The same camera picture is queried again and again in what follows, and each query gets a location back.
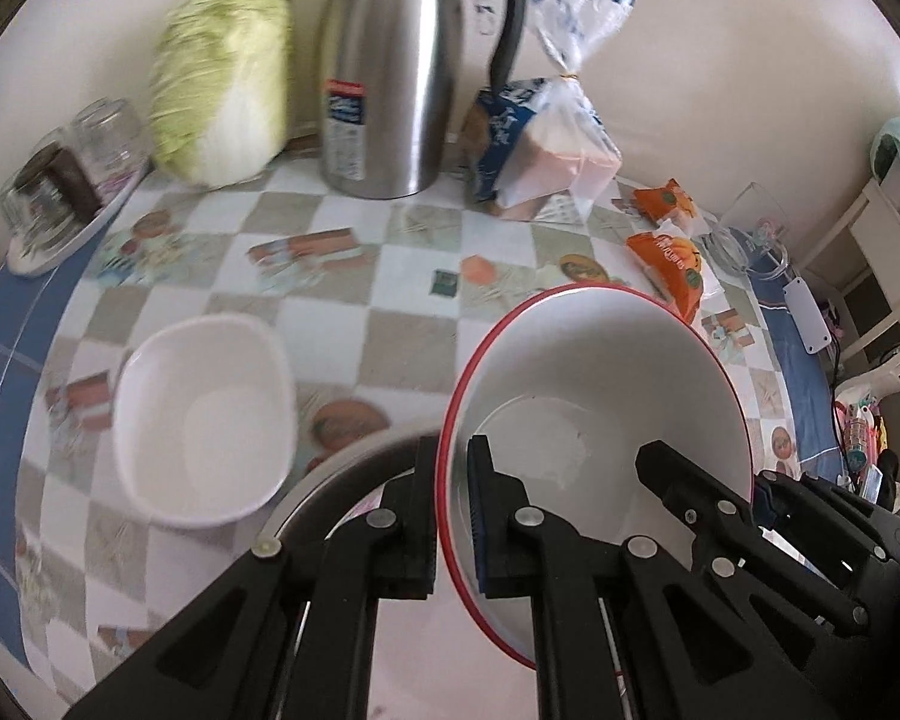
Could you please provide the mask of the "upturned drinking glass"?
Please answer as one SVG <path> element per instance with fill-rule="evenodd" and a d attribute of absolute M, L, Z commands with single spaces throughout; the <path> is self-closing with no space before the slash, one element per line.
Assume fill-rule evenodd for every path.
<path fill-rule="evenodd" d="M 43 174 L 24 181 L 19 176 L 7 179 L 1 187 L 0 210 L 14 238 L 25 252 L 46 249 L 55 232 L 55 199 Z"/>
<path fill-rule="evenodd" d="M 77 156 L 97 187 L 133 174 L 149 159 L 144 125 L 126 99 L 97 99 L 76 114 L 71 128 Z"/>

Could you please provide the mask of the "floral rimmed white plate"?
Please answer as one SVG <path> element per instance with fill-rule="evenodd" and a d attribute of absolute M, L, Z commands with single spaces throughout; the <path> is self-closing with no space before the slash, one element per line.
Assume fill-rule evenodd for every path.
<path fill-rule="evenodd" d="M 425 600 L 379 603 L 367 715 L 535 718 L 536 674 L 489 642 L 439 561 Z"/>

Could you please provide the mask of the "napa cabbage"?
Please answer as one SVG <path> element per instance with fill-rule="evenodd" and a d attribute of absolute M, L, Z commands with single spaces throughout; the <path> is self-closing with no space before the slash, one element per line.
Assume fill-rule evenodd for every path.
<path fill-rule="evenodd" d="M 290 0 L 187 0 L 167 15 L 151 71 L 154 158 L 194 187 L 241 184 L 292 124 Z"/>

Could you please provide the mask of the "bagged sliced bread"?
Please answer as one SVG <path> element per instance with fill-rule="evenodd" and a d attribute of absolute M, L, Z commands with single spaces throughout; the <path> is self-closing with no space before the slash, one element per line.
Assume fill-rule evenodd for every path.
<path fill-rule="evenodd" d="M 476 94 L 458 135 L 471 202 L 503 220 L 587 221 L 622 156 L 580 70 L 624 26 L 635 2 L 528 0 L 526 26 L 553 70 Z"/>

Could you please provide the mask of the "white shelf unit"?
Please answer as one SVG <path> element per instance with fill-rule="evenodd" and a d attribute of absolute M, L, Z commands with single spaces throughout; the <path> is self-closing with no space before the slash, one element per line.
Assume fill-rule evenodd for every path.
<path fill-rule="evenodd" d="M 870 179 L 839 219 L 797 262 L 797 270 L 811 264 L 845 231 L 862 252 L 871 275 L 877 278 L 889 314 L 868 332 L 860 333 L 842 353 L 844 359 L 861 353 L 873 341 L 900 325 L 900 165 L 894 161 L 882 181 Z"/>

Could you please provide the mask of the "white plastic basket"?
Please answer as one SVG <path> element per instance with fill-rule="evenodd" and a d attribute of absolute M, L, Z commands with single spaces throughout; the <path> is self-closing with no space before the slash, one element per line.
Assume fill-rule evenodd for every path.
<path fill-rule="evenodd" d="M 900 392 L 900 350 L 880 366 L 839 383 L 834 395 L 834 416 L 850 406 L 871 405 Z"/>

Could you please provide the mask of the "checkered patterned tablecloth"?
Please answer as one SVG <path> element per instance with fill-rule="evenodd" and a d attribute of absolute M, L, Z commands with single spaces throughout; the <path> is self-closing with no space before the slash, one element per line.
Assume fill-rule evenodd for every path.
<path fill-rule="evenodd" d="M 0 271 L 0 671 L 64 717 L 352 457 L 406 460 L 525 299 L 649 291 L 613 184 L 587 221 L 512 223 L 442 177 L 334 193 L 292 156 L 196 193 L 148 177 L 45 275 Z"/>

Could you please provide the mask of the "stainless steel thermos jug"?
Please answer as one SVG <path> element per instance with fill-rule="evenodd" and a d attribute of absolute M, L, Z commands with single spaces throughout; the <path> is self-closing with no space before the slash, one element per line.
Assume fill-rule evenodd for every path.
<path fill-rule="evenodd" d="M 507 85 L 526 0 L 504 0 L 487 67 Z M 461 0 L 329 0 L 318 39 L 322 171 L 357 199 L 429 188 L 442 167 L 463 50 Z"/>

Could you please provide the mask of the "white floral tray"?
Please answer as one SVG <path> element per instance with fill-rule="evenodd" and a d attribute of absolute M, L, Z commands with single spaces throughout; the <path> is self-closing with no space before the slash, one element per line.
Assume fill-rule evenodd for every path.
<path fill-rule="evenodd" d="M 103 205 L 95 218 L 87 224 L 69 223 L 63 229 L 63 238 L 52 245 L 40 247 L 37 244 L 26 244 L 19 236 L 14 236 L 7 247 L 6 265 L 16 277 L 35 278 L 45 275 L 61 265 L 71 255 L 82 249 L 95 234 L 103 231 L 123 210 L 142 179 L 151 172 L 151 163 L 144 161 L 133 174 L 123 177 L 118 183 L 118 192 Z"/>

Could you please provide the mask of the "strawberry pattern red-rimmed bowl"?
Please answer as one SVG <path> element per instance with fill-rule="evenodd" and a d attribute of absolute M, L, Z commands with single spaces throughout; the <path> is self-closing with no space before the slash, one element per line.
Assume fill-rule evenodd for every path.
<path fill-rule="evenodd" d="M 463 367 L 437 452 L 440 546 L 458 598 L 494 645 L 533 663 L 525 600 L 487 600 L 471 541 L 466 445 L 486 437 L 496 470 L 585 536 L 647 535 L 691 561 L 692 533 L 635 469 L 663 440 L 741 499 L 752 452 L 735 388 L 707 343 L 662 304 L 632 289 L 549 289 L 500 319 Z"/>

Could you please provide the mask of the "clear glass mug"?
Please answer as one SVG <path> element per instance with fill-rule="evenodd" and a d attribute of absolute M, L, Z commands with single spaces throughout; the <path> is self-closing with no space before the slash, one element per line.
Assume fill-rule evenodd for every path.
<path fill-rule="evenodd" d="M 706 222 L 702 249 L 720 270 L 759 281 L 785 275 L 788 216 L 761 184 L 748 184 L 723 215 L 709 215 Z"/>

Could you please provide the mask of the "orange snack packet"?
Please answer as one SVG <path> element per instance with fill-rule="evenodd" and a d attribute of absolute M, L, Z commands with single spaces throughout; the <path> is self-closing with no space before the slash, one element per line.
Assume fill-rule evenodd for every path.
<path fill-rule="evenodd" d="M 626 247 L 668 294 L 671 310 L 694 322 L 704 297 L 704 261 L 689 239 L 671 232 L 637 232 Z"/>
<path fill-rule="evenodd" d="M 670 220 L 685 231 L 691 231 L 701 219 L 691 195 L 674 179 L 662 187 L 636 188 L 634 205 L 650 221 Z"/>

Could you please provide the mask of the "large stainless steel plate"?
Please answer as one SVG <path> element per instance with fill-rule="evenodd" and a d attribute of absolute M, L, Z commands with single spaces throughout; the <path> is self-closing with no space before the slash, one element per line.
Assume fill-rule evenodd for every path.
<path fill-rule="evenodd" d="M 279 500 L 250 553 L 271 559 L 284 548 L 322 541 L 357 504 L 391 478 L 411 472 L 419 440 L 439 433 L 436 418 L 414 419 L 336 452 Z"/>

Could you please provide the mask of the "white square bowl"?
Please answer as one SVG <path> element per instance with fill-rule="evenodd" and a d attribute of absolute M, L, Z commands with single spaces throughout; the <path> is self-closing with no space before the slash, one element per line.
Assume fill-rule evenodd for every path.
<path fill-rule="evenodd" d="M 149 522 L 211 528 L 261 509 L 297 449 L 295 382 L 276 330 L 209 314 L 154 333 L 113 397 L 121 488 Z"/>

